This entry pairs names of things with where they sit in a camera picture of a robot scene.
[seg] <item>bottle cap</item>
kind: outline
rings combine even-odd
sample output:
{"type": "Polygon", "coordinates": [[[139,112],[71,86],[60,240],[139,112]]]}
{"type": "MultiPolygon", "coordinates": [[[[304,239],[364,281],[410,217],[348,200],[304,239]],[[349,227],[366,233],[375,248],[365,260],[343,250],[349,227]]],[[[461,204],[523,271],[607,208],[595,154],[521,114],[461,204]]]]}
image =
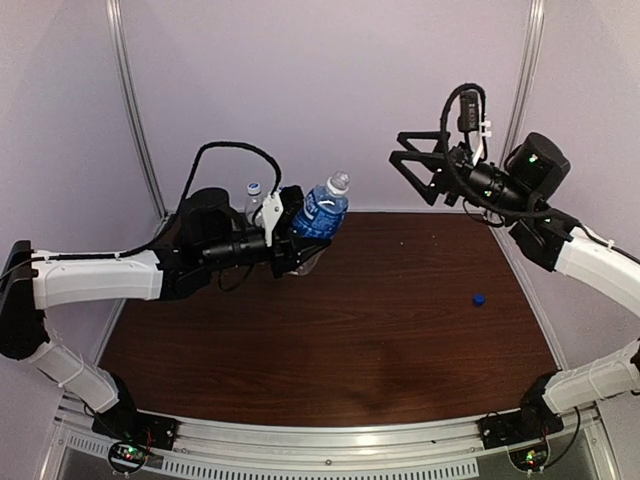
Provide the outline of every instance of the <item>bottle cap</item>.
{"type": "Polygon", "coordinates": [[[487,301],[487,299],[484,297],[484,295],[482,295],[481,293],[476,293],[473,296],[473,304],[476,307],[481,307],[482,305],[484,305],[484,303],[487,301]]]}
{"type": "Polygon", "coordinates": [[[327,180],[327,189],[336,197],[346,195],[349,191],[349,174],[337,171],[327,180]]]}
{"type": "Polygon", "coordinates": [[[249,195],[260,195],[262,193],[262,188],[259,183],[250,183],[247,185],[247,193],[249,195]]]}

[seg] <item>clear plastic bottle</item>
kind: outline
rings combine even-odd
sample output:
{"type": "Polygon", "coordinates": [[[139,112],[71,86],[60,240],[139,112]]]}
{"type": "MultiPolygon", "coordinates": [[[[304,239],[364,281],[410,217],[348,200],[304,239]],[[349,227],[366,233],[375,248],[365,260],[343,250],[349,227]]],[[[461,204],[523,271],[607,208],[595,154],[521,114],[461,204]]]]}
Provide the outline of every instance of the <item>clear plastic bottle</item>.
{"type": "MultiPolygon", "coordinates": [[[[293,220],[294,231],[302,237],[332,238],[342,225],[349,208],[349,175],[334,173],[325,185],[316,185],[304,199],[304,207],[293,220]]],[[[293,275],[308,275],[320,259],[322,252],[314,255],[296,270],[293,275]]]]}
{"type": "Polygon", "coordinates": [[[256,227],[262,226],[262,212],[255,214],[256,210],[262,205],[264,196],[262,195],[262,188],[259,183],[250,183],[247,185],[247,199],[244,202],[244,215],[247,219],[247,224],[255,225],[256,227]]]}

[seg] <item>white bottle cap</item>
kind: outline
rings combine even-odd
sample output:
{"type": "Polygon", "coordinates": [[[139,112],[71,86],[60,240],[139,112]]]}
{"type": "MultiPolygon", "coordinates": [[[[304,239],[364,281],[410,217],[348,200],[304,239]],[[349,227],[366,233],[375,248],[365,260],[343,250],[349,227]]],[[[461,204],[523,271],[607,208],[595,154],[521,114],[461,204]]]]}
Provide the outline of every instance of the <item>white bottle cap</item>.
{"type": "Polygon", "coordinates": [[[342,197],[349,191],[349,174],[338,171],[327,180],[327,189],[332,195],[342,197]]]}
{"type": "Polygon", "coordinates": [[[250,183],[249,185],[247,185],[247,193],[254,197],[262,193],[262,188],[260,187],[259,183],[250,183]]]}

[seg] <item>white backdrop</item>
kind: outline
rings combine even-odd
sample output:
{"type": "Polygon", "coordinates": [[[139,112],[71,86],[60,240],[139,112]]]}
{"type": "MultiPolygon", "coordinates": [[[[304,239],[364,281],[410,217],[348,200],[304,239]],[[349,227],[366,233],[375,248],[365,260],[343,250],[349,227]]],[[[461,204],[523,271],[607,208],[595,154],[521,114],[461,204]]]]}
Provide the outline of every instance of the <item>white backdrop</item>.
{"type": "MultiPolygon", "coordinates": [[[[502,142],[526,0],[137,0],[123,17],[151,158],[168,208],[198,147],[243,140],[307,189],[351,173],[352,208],[434,211],[388,164],[400,130],[435,130],[458,84],[486,87],[502,142]]],[[[248,153],[209,154],[196,186],[272,182],[248,153]]]]}
{"type": "MultiPolygon", "coordinates": [[[[104,2],[0,2],[0,262],[14,241],[118,250],[156,220],[127,124],[104,2]]],[[[47,329],[88,358],[112,302],[50,309],[47,329]]],[[[60,393],[0,357],[0,477],[34,478],[60,393]]]]}
{"type": "MultiPolygon", "coordinates": [[[[523,134],[553,139],[572,171],[552,204],[640,254],[640,4],[547,2],[544,40],[523,134]]],[[[570,367],[640,336],[640,320],[591,288],[519,257],[570,367]]],[[[624,478],[638,478],[640,399],[603,402],[624,478]]]]}

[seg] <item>wood grain surface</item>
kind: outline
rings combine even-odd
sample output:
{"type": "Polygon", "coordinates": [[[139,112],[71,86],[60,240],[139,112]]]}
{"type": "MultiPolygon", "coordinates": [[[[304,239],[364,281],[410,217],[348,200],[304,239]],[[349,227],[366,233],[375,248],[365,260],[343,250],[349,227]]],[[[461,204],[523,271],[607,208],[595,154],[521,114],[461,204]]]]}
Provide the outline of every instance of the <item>wood grain surface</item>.
{"type": "Polygon", "coordinates": [[[515,408],[555,365],[487,227],[356,213],[307,277],[261,267],[233,293],[127,302],[102,367],[146,410],[356,426],[515,408]]]}

